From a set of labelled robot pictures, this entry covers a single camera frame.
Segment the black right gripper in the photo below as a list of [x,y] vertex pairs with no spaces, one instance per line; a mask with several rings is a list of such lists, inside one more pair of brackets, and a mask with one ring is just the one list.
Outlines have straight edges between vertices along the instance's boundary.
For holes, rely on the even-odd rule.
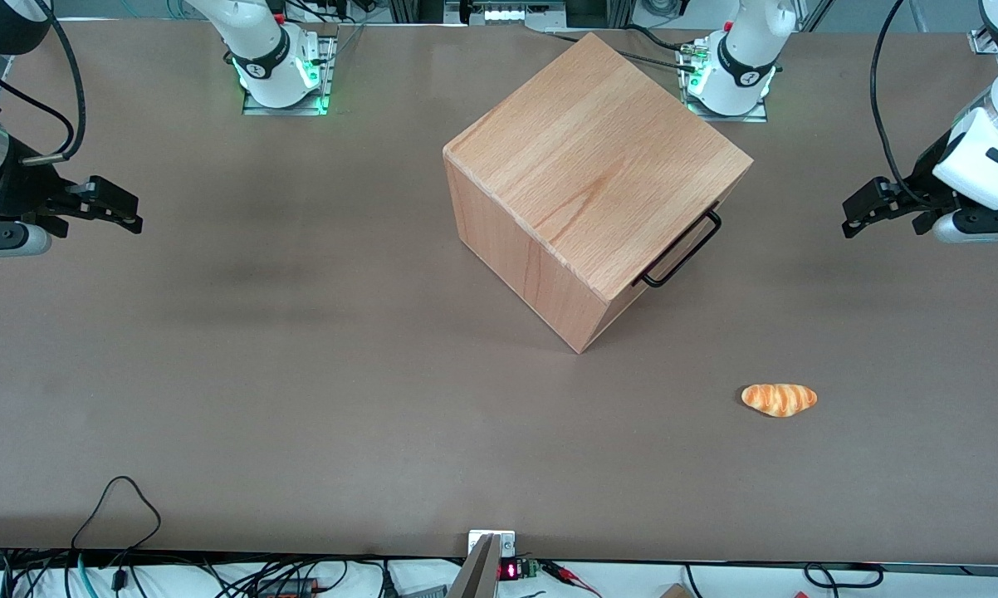
[[24,242],[26,224],[33,224],[56,238],[69,233],[67,218],[105,221],[131,234],[141,234],[138,197],[100,175],[86,181],[86,202],[104,214],[94,214],[82,197],[70,192],[74,183],[63,179],[52,165],[24,166],[23,158],[37,152],[10,137],[0,166],[0,242]]

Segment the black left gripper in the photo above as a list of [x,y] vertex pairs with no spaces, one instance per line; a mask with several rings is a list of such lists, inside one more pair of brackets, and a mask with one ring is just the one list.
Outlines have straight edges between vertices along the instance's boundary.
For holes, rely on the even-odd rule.
[[893,183],[878,175],[859,189],[858,202],[842,203],[844,222],[842,234],[855,238],[871,224],[888,219],[912,215],[912,228],[916,235],[931,232],[935,224],[948,214],[961,208],[961,197],[934,174],[934,168],[946,158],[948,133],[917,158],[910,175]]

